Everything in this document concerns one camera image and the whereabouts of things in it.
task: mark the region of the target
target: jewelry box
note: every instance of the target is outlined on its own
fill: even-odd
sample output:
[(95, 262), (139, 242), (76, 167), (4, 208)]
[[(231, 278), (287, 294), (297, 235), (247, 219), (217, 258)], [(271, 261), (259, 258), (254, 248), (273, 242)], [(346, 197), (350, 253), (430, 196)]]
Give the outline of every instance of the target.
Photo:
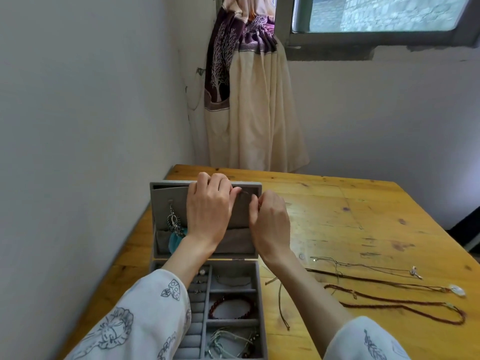
[[(172, 216), (188, 229), (187, 193), (191, 181), (150, 183), (153, 250), (150, 272), (170, 257)], [(241, 187), (225, 236), (188, 286), (191, 325), (174, 359), (267, 359), (258, 253), (249, 229), (252, 194), (259, 182), (232, 182)]]

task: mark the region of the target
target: wooden table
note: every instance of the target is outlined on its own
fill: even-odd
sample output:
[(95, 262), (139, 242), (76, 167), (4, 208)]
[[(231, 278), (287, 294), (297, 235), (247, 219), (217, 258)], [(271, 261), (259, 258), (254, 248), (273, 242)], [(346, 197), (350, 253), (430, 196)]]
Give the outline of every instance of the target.
[[(449, 302), (466, 312), (462, 326), (433, 321), (401, 309), (354, 309), (389, 331), (412, 359), (480, 358), (480, 265), (455, 242), (396, 183), (315, 175), (257, 172), (176, 165), (169, 180), (195, 180), (197, 174), (221, 172), (232, 181), (259, 181), (286, 202), (291, 220), (291, 248), (305, 267), (334, 271), (330, 262), (314, 262), (310, 256), (327, 256), (348, 263), (410, 269), (417, 266), (424, 280), (400, 278), (366, 268), (341, 268), (344, 274), (447, 287), (456, 284), (466, 291), (452, 293), (407, 290), (382, 284), (340, 279), (340, 285), (373, 296), (417, 301)], [(83, 338), (138, 278), (148, 273), (152, 247), (152, 218), (148, 208), (121, 249), (117, 259), (94, 293), (77, 327), (65, 343), (59, 359)], [(260, 260), (262, 282), (273, 274)], [(337, 278), (318, 275), (321, 282)], [(319, 359), (303, 321), (285, 290), (279, 316), (279, 282), (262, 286), (263, 307), (270, 360)], [(371, 303), (343, 292), (334, 296), (344, 302)], [(446, 308), (423, 308), (442, 318), (456, 320)]]

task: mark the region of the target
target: person's left hand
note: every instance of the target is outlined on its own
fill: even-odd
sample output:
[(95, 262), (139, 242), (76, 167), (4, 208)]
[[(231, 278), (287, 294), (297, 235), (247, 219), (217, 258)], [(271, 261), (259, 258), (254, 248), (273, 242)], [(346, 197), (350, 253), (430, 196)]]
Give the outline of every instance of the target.
[(188, 236), (202, 242), (213, 252), (222, 241), (232, 215), (233, 204), (241, 187), (232, 187), (226, 175), (210, 177), (201, 172), (190, 183), (187, 196)]

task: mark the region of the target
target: white wall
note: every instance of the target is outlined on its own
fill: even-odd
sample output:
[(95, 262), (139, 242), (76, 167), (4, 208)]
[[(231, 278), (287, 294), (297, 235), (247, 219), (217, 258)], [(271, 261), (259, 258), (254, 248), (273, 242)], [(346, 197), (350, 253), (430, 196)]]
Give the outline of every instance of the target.
[[(170, 2), (190, 91), (215, 12)], [(480, 51), (379, 47), (373, 61), (288, 65), (311, 160), (301, 173), (395, 181), (446, 229), (480, 205)], [(207, 164), (202, 100), (190, 120)]]
[(0, 351), (50, 359), (193, 162), (163, 0), (0, 0)]

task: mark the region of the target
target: sleeve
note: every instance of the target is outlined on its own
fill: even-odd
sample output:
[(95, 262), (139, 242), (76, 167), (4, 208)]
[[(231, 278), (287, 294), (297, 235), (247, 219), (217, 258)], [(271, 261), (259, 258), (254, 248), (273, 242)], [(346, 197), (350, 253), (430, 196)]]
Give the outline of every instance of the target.
[(139, 279), (66, 360), (170, 360), (192, 318), (187, 289), (158, 269)]
[(399, 342), (377, 322), (362, 316), (346, 323), (327, 347), (323, 360), (410, 360)]

